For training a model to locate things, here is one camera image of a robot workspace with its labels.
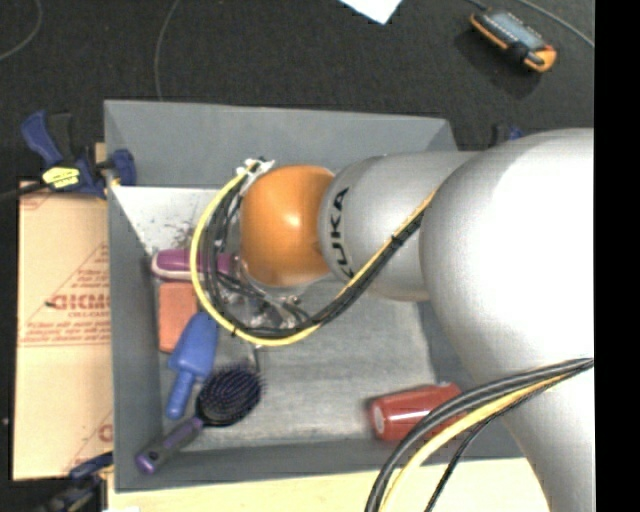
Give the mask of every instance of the black brush bristles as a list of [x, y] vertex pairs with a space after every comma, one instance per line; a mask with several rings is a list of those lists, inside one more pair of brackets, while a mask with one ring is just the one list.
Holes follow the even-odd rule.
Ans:
[[202, 385], [196, 414], [208, 426], [233, 425], [258, 405], [263, 385], [258, 371], [247, 363], [217, 369]]

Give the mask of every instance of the multimeter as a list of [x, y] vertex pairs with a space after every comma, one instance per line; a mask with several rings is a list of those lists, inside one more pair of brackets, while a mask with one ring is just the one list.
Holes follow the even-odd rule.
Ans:
[[472, 14], [469, 20], [480, 34], [535, 71], [547, 71], [556, 60], [555, 49], [508, 11], [490, 9]]

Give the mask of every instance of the black floor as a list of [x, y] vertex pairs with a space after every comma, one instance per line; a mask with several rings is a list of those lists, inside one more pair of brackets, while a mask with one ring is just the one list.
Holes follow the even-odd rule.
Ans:
[[[593, 0], [539, 0], [593, 39]], [[0, 192], [37, 176], [21, 139], [38, 109], [69, 111], [78, 145], [103, 137], [105, 98], [408, 113], [450, 121], [460, 149], [481, 150], [492, 126], [525, 133], [594, 125], [594, 51], [515, 0], [495, 0], [558, 50], [538, 75], [469, 29], [464, 0], [403, 0], [380, 26], [337, 0], [36, 0], [0, 2]], [[158, 80], [154, 56], [170, 9]], [[0, 416], [11, 417], [16, 316], [16, 213], [0, 205]], [[41, 502], [64, 482], [9, 481], [10, 422], [0, 426], [0, 512]]]

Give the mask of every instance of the purple hairbrush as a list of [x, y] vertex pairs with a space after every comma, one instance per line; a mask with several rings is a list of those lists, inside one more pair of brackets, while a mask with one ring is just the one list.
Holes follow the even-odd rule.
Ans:
[[135, 457], [136, 466], [154, 474], [204, 427], [226, 427], [243, 419], [258, 404], [262, 391], [263, 380], [255, 364], [243, 362], [215, 370], [198, 393], [195, 415], [141, 450]]

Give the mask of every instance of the red bottle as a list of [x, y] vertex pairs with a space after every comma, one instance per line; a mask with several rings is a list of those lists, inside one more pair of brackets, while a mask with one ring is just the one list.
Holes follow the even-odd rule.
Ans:
[[[369, 406], [369, 420], [377, 437], [398, 441], [433, 409], [460, 393], [456, 384], [445, 382], [383, 396]], [[459, 416], [448, 420], [427, 435], [442, 431], [458, 419]]]

